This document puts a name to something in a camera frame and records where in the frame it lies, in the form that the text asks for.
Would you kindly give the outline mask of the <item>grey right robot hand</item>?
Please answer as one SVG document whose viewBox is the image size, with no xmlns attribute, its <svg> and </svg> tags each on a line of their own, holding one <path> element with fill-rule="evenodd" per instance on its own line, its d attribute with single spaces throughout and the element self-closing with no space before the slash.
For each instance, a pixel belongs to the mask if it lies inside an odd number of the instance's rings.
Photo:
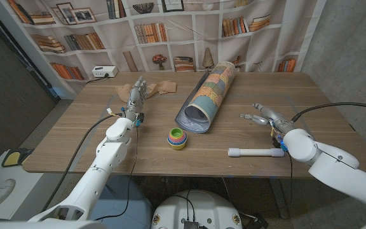
<svg viewBox="0 0 366 229">
<path fill-rule="evenodd" d="M 291 130 L 295 129 L 293 123 L 287 121 L 280 113 L 272 110 L 271 108 L 258 103 L 254 103 L 252 106 L 259 110 L 261 114 L 240 114 L 239 117 L 250 120 L 258 125 L 271 125 L 282 134 L 287 134 Z"/>
</svg>

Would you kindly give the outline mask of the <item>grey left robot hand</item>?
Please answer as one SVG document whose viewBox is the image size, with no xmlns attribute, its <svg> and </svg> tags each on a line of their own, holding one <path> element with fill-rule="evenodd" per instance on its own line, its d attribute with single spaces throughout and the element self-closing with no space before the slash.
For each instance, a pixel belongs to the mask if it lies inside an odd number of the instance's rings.
<svg viewBox="0 0 366 229">
<path fill-rule="evenodd" d="M 125 118 L 135 121 L 142 112 L 147 97 L 147 82 L 140 76 L 130 90 L 130 96 L 126 103 Z"/>
</svg>

